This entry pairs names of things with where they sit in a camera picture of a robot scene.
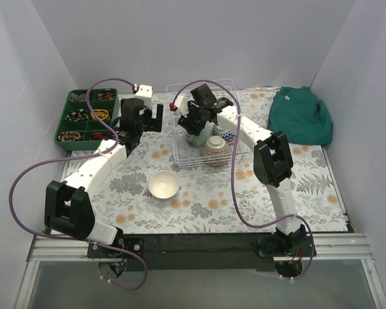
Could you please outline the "white wire dish rack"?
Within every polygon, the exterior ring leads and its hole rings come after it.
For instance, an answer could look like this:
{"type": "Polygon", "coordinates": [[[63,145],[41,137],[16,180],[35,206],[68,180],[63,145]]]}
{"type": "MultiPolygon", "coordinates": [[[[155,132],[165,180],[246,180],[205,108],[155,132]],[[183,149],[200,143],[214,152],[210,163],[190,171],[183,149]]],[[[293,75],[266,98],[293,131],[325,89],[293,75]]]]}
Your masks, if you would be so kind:
{"type": "MultiPolygon", "coordinates": [[[[239,96],[236,92],[235,84],[232,79],[218,79],[215,82],[221,84],[228,89],[237,99],[239,96]]],[[[186,100],[193,100],[190,93],[191,90],[200,86],[206,82],[200,82],[195,85],[190,85],[180,93],[178,98],[184,97],[186,100]]],[[[170,84],[166,87],[166,94],[169,102],[172,102],[177,92],[188,83],[170,84]]],[[[208,83],[209,88],[216,98],[226,97],[234,103],[231,96],[228,95],[223,89],[217,85],[208,83]]],[[[233,145],[226,141],[226,145],[229,147],[226,153],[205,154],[202,155],[202,149],[206,145],[206,141],[213,136],[213,126],[211,122],[207,122],[200,132],[199,136],[189,135],[187,131],[178,124],[178,120],[181,117],[181,113],[177,110],[172,112],[171,119],[171,132],[173,139],[173,155],[174,161],[181,169],[192,169],[202,166],[222,167],[231,163],[233,145]]],[[[242,142],[238,143],[236,160],[244,158],[250,152],[249,148],[242,142]]]]}

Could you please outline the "mint green bowl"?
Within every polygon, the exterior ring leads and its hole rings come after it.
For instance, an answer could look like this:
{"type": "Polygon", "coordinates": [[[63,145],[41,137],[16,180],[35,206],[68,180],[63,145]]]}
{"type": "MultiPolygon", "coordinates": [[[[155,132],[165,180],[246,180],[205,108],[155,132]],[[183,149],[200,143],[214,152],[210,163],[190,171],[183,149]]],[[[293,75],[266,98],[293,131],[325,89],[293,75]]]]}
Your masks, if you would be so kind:
{"type": "Polygon", "coordinates": [[[206,123],[205,127],[201,130],[198,136],[186,134],[186,141],[192,147],[201,147],[206,143],[212,132],[211,126],[209,123],[206,123]]]}

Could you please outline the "blue white patterned bowl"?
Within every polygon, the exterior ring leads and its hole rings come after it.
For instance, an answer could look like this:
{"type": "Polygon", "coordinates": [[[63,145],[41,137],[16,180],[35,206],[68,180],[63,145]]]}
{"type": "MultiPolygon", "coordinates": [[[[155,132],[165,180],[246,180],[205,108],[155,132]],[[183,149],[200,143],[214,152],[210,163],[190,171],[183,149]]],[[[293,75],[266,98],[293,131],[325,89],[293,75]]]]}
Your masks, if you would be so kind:
{"type": "Polygon", "coordinates": [[[236,139],[236,136],[232,132],[217,125],[213,126],[212,134],[221,137],[227,144],[233,144],[236,139]]]}

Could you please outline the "brown geometric patterned bowl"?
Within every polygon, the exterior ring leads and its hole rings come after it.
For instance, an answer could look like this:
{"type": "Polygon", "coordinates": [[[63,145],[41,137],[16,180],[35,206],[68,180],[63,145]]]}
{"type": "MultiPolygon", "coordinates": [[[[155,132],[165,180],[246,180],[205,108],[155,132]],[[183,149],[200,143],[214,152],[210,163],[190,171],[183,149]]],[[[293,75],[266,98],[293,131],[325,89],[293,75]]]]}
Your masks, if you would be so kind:
{"type": "Polygon", "coordinates": [[[225,161],[230,153],[230,145],[220,136],[210,136],[201,148],[202,157],[209,163],[225,161]]]}

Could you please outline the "plain white bowl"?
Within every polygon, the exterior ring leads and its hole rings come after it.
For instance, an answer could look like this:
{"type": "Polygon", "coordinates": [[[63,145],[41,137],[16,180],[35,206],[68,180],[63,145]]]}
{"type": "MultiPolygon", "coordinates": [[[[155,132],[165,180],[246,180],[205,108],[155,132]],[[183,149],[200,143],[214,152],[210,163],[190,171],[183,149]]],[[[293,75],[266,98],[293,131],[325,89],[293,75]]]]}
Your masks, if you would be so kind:
{"type": "Polygon", "coordinates": [[[168,200],[178,193],[180,180],[172,171],[158,171],[149,180],[148,188],[153,197],[168,200]]]}

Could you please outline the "red patterned bowl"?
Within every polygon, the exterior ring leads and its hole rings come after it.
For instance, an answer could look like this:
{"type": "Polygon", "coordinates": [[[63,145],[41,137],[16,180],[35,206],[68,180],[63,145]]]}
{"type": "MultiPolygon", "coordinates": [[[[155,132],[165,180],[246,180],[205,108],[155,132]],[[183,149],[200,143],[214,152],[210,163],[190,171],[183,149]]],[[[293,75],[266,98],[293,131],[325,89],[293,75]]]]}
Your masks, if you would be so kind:
{"type": "Polygon", "coordinates": [[[209,162],[208,164],[211,167],[222,167],[222,166],[225,166],[227,163],[228,163],[227,160],[214,160],[209,162]]]}

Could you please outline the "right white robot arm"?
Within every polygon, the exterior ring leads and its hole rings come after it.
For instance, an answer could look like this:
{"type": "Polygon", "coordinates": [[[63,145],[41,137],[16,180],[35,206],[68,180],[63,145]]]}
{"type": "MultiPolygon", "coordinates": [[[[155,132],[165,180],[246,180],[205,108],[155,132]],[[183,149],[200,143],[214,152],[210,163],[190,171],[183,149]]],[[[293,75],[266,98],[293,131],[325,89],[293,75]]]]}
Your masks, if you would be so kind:
{"type": "Polygon", "coordinates": [[[238,99],[216,98],[209,88],[209,81],[202,80],[200,86],[190,93],[189,101],[178,92],[169,107],[180,111],[178,124],[192,135],[198,135],[207,122],[227,129],[253,151],[253,172],[266,186],[275,211],[275,237],[277,248],[286,256],[296,254],[302,247],[297,236],[300,228],[296,219],[296,206],[291,192],[290,178],[293,159],[286,135],[272,133],[250,120],[242,112],[238,99]]]}

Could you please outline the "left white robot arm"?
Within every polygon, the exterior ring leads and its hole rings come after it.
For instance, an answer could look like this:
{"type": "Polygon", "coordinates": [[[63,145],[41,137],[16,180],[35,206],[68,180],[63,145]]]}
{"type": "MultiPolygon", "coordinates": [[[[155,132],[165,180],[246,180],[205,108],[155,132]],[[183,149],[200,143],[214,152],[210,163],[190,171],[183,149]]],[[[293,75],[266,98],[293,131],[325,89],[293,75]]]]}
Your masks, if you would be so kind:
{"type": "Polygon", "coordinates": [[[123,252],[124,242],[118,237],[122,231],[96,217],[91,199],[110,172],[139,145],[144,132],[161,132],[163,105],[157,104],[156,115],[152,114],[140,98],[121,100],[121,116],[111,122],[95,157],[62,182],[52,181],[47,186],[46,230],[101,243],[102,250],[112,258],[123,252]]]}

